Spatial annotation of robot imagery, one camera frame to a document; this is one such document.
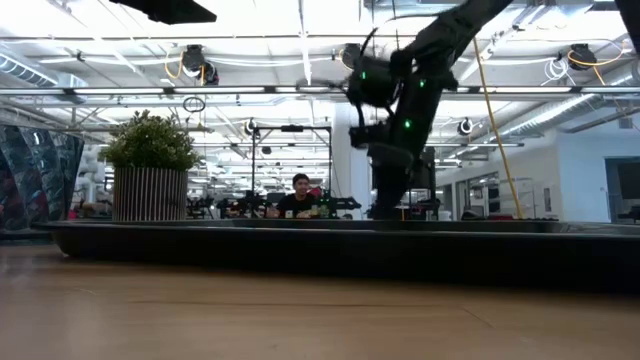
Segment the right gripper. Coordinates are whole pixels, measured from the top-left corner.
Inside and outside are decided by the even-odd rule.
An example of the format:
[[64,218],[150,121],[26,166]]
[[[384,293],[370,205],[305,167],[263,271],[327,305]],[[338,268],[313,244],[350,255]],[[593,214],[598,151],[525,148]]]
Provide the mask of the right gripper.
[[[397,167],[409,168],[415,160],[414,155],[406,148],[392,143],[389,127],[384,123],[353,126],[348,131],[351,146],[365,149],[376,166],[373,180],[376,183],[377,197],[372,206],[373,218],[376,220],[389,219],[401,199],[401,171]],[[411,198],[411,188],[414,169],[409,168],[404,180],[404,192]],[[408,209],[401,209],[401,219],[406,220],[411,214]]]

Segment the black serving tray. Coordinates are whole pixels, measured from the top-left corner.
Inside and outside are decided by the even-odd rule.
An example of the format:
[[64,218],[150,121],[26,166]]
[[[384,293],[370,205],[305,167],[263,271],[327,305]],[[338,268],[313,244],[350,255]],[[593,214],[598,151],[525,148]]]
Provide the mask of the black serving tray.
[[57,221],[69,256],[640,295],[640,226],[557,221]]

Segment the white building column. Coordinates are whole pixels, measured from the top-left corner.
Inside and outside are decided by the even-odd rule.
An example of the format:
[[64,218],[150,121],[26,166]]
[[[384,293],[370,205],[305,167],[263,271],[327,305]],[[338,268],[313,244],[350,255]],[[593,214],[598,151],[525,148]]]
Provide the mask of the white building column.
[[354,220],[366,220],[371,205],[370,166],[365,150],[351,146],[349,130],[358,114],[349,103],[336,103],[332,119],[333,188],[338,197],[353,197],[360,209],[348,210]]

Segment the long ceiling light bar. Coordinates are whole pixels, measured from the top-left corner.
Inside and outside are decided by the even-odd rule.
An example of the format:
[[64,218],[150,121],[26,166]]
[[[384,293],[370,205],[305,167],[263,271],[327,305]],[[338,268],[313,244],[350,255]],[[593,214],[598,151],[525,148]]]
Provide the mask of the long ceiling light bar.
[[[488,86],[497,94],[636,94],[640,86]],[[330,86],[222,86],[222,87],[123,87],[123,88],[0,88],[0,96],[54,95],[222,95],[222,94],[333,94],[342,90]]]

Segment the person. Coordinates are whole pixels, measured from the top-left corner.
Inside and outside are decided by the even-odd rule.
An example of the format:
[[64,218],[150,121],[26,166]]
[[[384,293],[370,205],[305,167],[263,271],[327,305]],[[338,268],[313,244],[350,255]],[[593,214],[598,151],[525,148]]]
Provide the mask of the person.
[[316,197],[310,193],[309,177],[306,174],[296,174],[292,179],[292,194],[284,196],[277,204],[278,218],[310,218],[312,206]]

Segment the small potted green plant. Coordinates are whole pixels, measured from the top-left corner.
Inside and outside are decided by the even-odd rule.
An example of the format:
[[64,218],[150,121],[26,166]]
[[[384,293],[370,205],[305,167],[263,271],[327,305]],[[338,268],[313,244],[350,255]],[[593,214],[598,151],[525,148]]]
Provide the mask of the small potted green plant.
[[101,155],[114,169],[112,219],[183,220],[188,171],[201,159],[189,133],[176,120],[144,110],[111,136]]

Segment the background black frame station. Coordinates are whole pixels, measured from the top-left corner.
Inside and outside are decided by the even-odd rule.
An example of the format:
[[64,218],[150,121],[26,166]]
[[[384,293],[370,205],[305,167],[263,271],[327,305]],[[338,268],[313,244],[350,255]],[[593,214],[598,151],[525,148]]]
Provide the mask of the background black frame station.
[[[333,136],[332,136],[332,127],[330,126],[304,126],[304,125],[282,125],[282,126],[264,126],[264,127],[260,127],[257,125],[254,125],[253,129],[251,130],[251,192],[253,194],[255,194],[255,190],[256,190],[256,148],[259,145],[258,142],[256,141],[256,133],[258,131],[261,130],[265,130],[266,133],[261,136],[260,140],[266,140],[266,138],[273,132],[273,131],[279,131],[279,132],[283,132],[283,133],[300,133],[300,132],[304,132],[304,131],[311,131],[313,134],[315,134],[316,136],[318,136],[320,138],[320,140],[322,140],[324,142],[324,145],[328,148],[328,176],[327,176],[327,180],[328,180],[328,188],[329,190],[331,190],[332,187],[332,180],[331,180],[331,175],[332,175],[332,170],[333,170],[333,150],[332,150],[332,143],[333,143]],[[319,131],[326,131],[328,133],[328,141],[326,142],[324,140],[324,138],[322,138],[318,132]]]

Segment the silver ceiling air duct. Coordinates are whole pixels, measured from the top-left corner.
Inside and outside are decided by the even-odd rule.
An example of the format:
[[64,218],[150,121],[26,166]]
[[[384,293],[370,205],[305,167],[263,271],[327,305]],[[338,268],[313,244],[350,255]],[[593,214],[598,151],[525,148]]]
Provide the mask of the silver ceiling air duct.
[[0,49],[0,73],[36,87],[79,88],[88,83],[74,74],[50,70],[10,50]]
[[576,92],[568,99],[542,105],[530,113],[522,115],[498,130],[501,137],[524,135],[546,129],[574,116],[596,110],[613,95],[640,93],[640,77],[626,75],[613,81],[611,85],[575,87]]

